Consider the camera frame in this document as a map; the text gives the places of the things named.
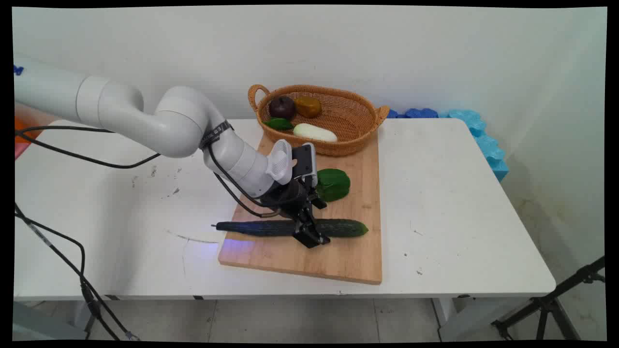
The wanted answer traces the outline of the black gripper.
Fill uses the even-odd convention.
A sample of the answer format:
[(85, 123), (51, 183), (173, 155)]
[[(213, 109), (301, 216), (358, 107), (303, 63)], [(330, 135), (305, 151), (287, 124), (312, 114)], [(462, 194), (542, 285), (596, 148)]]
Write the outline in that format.
[(281, 216), (295, 221), (293, 237), (305, 247), (331, 242), (328, 236), (318, 231), (318, 223), (312, 213), (312, 205), (318, 209), (327, 207), (317, 188), (312, 187), (312, 179), (292, 179), (287, 185), (271, 189), (264, 195), (264, 205), (273, 210), (281, 209)]

